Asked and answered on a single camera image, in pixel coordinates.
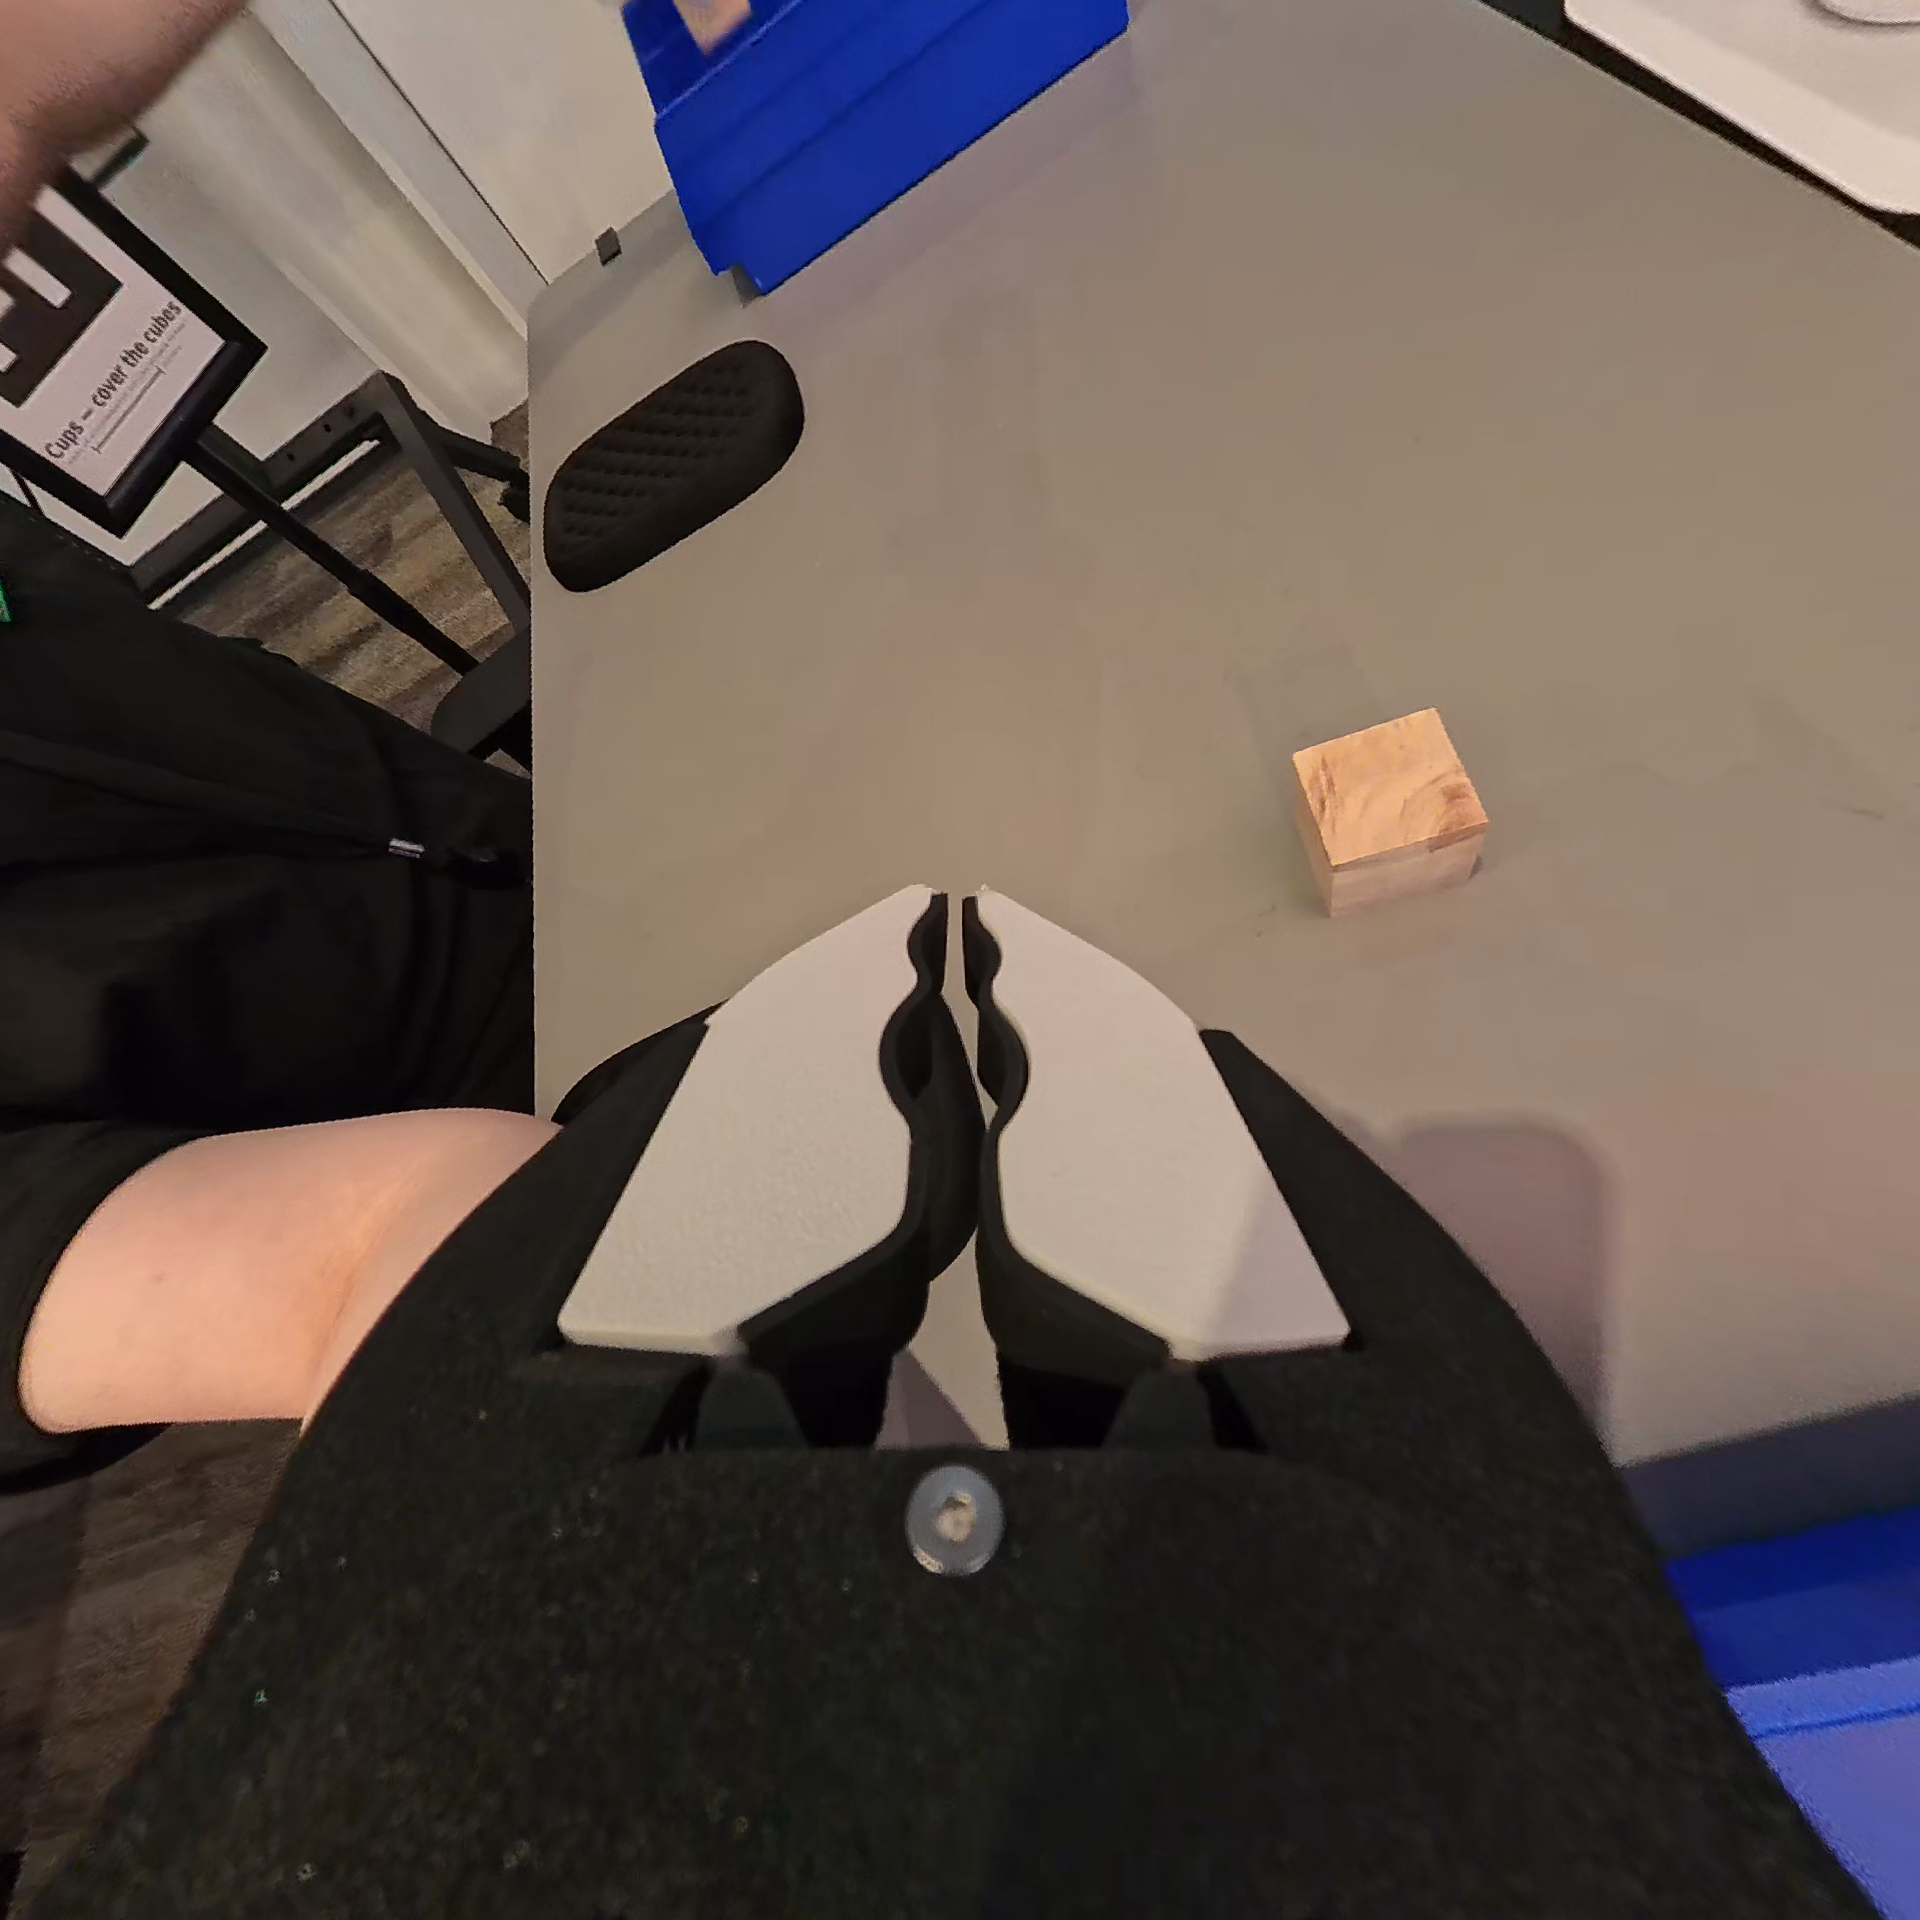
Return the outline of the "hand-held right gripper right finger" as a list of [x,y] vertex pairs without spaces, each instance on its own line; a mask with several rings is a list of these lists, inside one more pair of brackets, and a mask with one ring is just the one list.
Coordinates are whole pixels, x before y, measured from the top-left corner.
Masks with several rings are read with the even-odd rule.
[[1201,1026],[1007,895],[962,903],[992,1104],[976,1287],[1016,1449],[1100,1448],[1145,1378],[1337,1353],[1345,1315]]

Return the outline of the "person's right forearm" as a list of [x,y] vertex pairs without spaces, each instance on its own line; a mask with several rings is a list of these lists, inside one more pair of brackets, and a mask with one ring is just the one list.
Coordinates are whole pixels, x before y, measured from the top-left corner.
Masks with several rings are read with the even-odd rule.
[[404,1111],[181,1143],[63,1241],[11,1383],[48,1436],[311,1425],[419,1268],[560,1127]]

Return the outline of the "black metal table frame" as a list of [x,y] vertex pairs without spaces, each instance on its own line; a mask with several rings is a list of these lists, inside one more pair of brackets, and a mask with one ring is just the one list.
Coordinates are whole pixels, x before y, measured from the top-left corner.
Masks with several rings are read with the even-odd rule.
[[169,592],[227,566],[242,545],[274,537],[458,676],[474,673],[479,656],[408,603],[370,568],[349,560],[297,511],[297,496],[336,489],[365,448],[401,458],[495,594],[511,636],[525,636],[533,618],[528,585],[466,486],[471,475],[498,483],[508,506],[525,521],[533,508],[525,470],[506,448],[433,419],[408,386],[386,372],[372,372],[267,456],[253,456],[217,424],[208,424],[189,444],[185,465],[215,487],[217,502],[132,562],[136,588],[155,606]]

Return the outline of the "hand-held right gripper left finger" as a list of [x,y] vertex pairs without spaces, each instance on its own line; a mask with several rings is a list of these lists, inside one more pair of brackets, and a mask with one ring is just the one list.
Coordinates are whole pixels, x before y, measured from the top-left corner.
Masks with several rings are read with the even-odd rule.
[[637,1140],[557,1330],[740,1363],[819,1449],[864,1449],[931,1284],[967,1250],[985,1120],[944,996],[948,897],[911,886],[658,1036]]

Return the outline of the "black framed task sign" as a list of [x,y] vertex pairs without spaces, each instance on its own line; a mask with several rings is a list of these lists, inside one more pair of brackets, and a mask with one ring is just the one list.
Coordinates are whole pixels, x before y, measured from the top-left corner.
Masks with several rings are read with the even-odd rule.
[[3,264],[3,458],[127,535],[265,348],[89,180],[65,169]]

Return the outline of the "instruction board on stand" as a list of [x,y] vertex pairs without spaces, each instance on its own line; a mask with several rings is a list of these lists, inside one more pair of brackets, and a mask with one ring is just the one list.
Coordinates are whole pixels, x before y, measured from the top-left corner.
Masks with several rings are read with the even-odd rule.
[[1565,2],[1564,12],[1848,199],[1919,211],[1915,2]]

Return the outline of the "black quilted wrist rest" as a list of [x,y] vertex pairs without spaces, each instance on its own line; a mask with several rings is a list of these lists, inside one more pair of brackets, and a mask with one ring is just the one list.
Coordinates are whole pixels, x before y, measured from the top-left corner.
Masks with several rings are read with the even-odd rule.
[[569,592],[627,578],[767,487],[803,431],[800,380],[778,348],[708,352],[556,470],[541,515],[548,574]]

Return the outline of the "blue plastic bin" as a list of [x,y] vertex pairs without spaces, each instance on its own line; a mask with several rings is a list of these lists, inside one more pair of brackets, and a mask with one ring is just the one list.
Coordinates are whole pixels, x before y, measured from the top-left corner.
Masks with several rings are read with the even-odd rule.
[[1625,1475],[1743,1729],[1880,1915],[1919,1915],[1919,1492]]
[[618,8],[707,267],[768,295],[1130,28],[1125,2],[754,2],[703,55]]

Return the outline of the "person's left forearm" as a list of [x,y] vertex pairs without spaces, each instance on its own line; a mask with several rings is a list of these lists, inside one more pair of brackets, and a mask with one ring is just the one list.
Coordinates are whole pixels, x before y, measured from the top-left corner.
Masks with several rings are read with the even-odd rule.
[[144,111],[245,2],[3,4],[3,251],[39,193]]

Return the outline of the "black zip jacket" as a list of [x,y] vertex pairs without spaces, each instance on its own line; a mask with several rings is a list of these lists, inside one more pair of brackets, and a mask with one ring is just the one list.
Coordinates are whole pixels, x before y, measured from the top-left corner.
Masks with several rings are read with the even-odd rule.
[[3,710],[13,1496],[124,1432],[39,1434],[11,1383],[87,1211],[208,1136],[536,1115],[536,915],[525,782],[149,608],[9,496]]

